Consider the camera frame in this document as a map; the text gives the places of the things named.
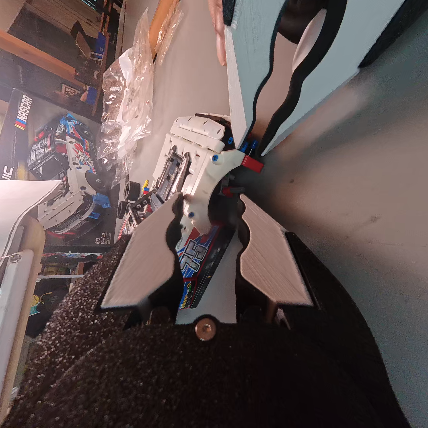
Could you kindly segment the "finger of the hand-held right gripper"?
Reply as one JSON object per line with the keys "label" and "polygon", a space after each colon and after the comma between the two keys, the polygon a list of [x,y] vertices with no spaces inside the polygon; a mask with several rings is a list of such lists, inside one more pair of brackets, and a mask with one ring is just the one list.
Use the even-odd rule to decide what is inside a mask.
{"label": "finger of the hand-held right gripper", "polygon": [[359,66],[404,1],[329,1],[317,40],[292,73],[290,88],[260,143],[260,156],[282,142]]}
{"label": "finger of the hand-held right gripper", "polygon": [[225,46],[231,127],[236,148],[252,130],[261,89],[270,78],[285,0],[225,1]]}

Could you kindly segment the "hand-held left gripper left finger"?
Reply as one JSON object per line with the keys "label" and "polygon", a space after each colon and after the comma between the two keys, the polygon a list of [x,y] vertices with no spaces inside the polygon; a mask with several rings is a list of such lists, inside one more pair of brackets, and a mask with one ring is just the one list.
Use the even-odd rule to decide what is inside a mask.
{"label": "hand-held left gripper left finger", "polygon": [[101,300],[101,309],[177,309],[184,281],[175,250],[184,198],[175,194],[136,227]]}

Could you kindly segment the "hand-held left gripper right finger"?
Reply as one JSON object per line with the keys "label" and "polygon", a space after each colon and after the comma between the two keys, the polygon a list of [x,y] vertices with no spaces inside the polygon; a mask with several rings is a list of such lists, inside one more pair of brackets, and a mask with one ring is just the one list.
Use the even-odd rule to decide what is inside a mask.
{"label": "hand-held left gripper right finger", "polygon": [[286,229],[241,194],[242,220],[248,243],[240,256],[240,273],[276,304],[313,305],[302,274],[286,238]]}

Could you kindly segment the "brick-built toy race car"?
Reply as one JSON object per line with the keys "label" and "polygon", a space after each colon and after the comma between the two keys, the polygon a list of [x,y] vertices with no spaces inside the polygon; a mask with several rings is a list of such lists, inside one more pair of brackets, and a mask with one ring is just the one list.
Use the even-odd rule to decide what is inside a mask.
{"label": "brick-built toy race car", "polygon": [[181,238],[175,250],[181,263],[184,291],[179,309],[197,307],[235,234],[226,220],[228,201],[244,189],[233,184],[238,167],[260,173],[256,140],[235,147],[230,117],[197,113],[177,118],[169,131],[153,173],[153,184],[141,185],[131,202],[118,238],[131,234],[176,193],[184,196]]}

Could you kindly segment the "grey desk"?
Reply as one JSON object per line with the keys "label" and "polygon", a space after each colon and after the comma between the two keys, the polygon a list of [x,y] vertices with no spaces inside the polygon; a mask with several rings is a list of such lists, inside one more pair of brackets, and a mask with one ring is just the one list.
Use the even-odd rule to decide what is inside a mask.
{"label": "grey desk", "polygon": [[[184,17],[155,64],[152,134],[130,179],[152,182],[178,116],[229,113],[207,1]],[[412,427],[427,427],[427,11],[237,179],[296,233],[346,288],[369,324]]]}

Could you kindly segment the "person's right hand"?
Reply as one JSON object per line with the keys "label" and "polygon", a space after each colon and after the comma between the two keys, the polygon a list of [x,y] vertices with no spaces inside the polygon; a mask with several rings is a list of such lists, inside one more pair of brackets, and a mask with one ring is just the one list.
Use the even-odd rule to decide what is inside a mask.
{"label": "person's right hand", "polygon": [[226,66],[225,24],[223,21],[222,1],[208,0],[208,9],[216,35],[217,58],[221,66]]}

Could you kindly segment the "small clear plastic bag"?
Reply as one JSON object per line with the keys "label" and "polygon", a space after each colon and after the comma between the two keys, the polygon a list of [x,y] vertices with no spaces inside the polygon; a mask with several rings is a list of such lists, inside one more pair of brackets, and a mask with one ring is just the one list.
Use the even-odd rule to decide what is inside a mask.
{"label": "small clear plastic bag", "polygon": [[168,13],[163,20],[158,32],[155,46],[156,62],[161,66],[172,42],[175,31],[177,30],[184,13],[181,9],[181,3],[170,6]]}

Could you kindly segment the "large clear plastic bag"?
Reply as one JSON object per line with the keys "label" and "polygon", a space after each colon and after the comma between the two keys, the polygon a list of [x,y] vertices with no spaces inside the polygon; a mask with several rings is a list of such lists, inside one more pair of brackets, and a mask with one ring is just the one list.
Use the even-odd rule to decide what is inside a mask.
{"label": "large clear plastic bag", "polygon": [[110,188],[128,174],[137,143],[152,132],[154,64],[148,8],[136,25],[132,46],[104,72],[98,161]]}

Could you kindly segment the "black toy car box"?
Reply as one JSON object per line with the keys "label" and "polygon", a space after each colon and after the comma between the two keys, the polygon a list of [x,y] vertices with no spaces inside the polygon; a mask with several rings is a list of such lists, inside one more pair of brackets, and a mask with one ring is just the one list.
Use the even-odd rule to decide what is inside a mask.
{"label": "black toy car box", "polygon": [[1,180],[58,182],[33,211],[51,247],[100,251],[115,242],[120,185],[98,154],[100,125],[33,94],[12,90],[1,126]]}

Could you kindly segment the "wooden beam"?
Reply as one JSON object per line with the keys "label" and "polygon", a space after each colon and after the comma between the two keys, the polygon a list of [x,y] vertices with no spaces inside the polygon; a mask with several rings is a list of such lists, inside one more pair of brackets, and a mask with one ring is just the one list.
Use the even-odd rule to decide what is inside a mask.
{"label": "wooden beam", "polygon": [[70,82],[75,80],[75,68],[2,29],[0,30],[0,48]]}

